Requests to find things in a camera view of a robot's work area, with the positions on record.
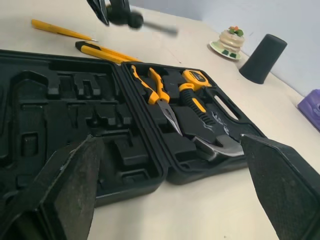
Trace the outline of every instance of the black plastic tray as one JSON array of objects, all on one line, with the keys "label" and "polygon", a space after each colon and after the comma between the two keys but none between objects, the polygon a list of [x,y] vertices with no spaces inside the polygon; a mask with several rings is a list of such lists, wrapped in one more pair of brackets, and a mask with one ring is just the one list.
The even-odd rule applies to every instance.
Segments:
[{"label": "black plastic tray", "polygon": [[[105,145],[97,206],[151,193],[165,179],[186,184],[247,166],[244,157],[219,163],[200,159],[193,142],[175,133],[159,107],[146,104],[144,90],[129,71],[132,64],[151,85],[149,67],[165,82],[177,85],[186,69],[140,62],[118,66],[99,59],[0,50],[0,212],[56,150],[88,134],[101,137]],[[240,134],[264,137],[202,73],[213,87],[197,95],[230,135],[236,140]],[[188,119],[190,111],[180,104],[179,96],[172,96],[170,104],[177,116]],[[221,126],[217,131],[224,131]]]},{"label": "black plastic tray", "polygon": [[[141,83],[136,81],[131,73],[131,66],[136,67],[137,74],[151,88],[156,89],[155,83],[148,77],[149,68],[154,69],[163,79],[165,89],[170,98],[170,106],[175,112],[178,121],[185,126],[185,130],[190,134],[208,132],[200,122],[195,113],[188,107],[184,106],[180,99],[179,93],[176,91],[178,86],[186,83],[182,77],[185,70],[200,71],[209,81],[212,87],[206,87],[196,92],[198,98],[204,103],[216,119],[214,132],[216,135],[228,134],[237,142],[240,142],[241,134],[251,134],[259,137],[266,137],[258,127],[250,121],[250,119],[234,104],[234,102],[219,88],[219,86],[208,76],[204,71],[194,68],[173,67],[167,65],[128,62],[122,64],[123,72],[127,78],[131,80],[131,87],[136,88],[139,92],[140,99],[145,103],[147,115],[153,120],[153,127],[156,133],[159,134],[159,140],[162,146],[166,146],[166,161],[169,166],[167,181],[172,184],[182,185],[199,179],[206,178],[221,173],[226,173],[241,168],[247,167],[245,156],[230,157],[222,162],[208,162],[201,159],[197,155],[195,144],[187,137],[180,136],[162,114],[161,109],[157,104],[148,105],[145,101],[145,90]],[[225,110],[228,108],[233,117]]]}]

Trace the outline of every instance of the black cup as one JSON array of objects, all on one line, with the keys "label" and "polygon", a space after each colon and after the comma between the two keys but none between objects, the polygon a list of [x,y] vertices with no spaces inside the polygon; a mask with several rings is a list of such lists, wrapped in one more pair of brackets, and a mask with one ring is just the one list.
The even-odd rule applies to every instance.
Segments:
[{"label": "black cup", "polygon": [[286,46],[287,43],[282,39],[271,34],[265,35],[239,72],[251,82],[263,84]]}]

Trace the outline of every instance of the small ceramic plate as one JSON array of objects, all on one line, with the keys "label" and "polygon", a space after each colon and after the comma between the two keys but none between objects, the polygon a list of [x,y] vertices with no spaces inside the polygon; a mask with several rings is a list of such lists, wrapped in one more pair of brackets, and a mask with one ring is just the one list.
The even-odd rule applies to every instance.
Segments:
[{"label": "small ceramic plate", "polygon": [[233,59],[233,60],[240,60],[241,59],[241,55],[240,54],[237,54],[235,57],[232,57],[232,56],[229,56],[229,55],[226,55],[223,53],[224,49],[220,48],[217,44],[217,42],[215,41],[211,41],[209,43],[210,47],[215,50],[218,54],[221,54],[222,56],[225,56],[226,58],[228,59]]}]

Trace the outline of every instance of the green leaf decoration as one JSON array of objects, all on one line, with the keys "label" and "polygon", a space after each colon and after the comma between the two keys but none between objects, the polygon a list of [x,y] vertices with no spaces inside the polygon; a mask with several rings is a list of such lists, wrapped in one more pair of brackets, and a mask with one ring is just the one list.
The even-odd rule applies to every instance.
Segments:
[{"label": "green leaf decoration", "polygon": [[244,31],[242,31],[241,29],[239,29],[236,33],[239,37],[242,37],[244,35]]}]

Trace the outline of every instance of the purple object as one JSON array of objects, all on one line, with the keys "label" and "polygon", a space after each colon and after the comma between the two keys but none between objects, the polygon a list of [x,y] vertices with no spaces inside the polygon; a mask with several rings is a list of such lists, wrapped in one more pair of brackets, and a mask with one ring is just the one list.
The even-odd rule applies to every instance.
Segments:
[{"label": "purple object", "polygon": [[320,89],[308,94],[299,104],[298,108],[307,119],[320,131]]}]

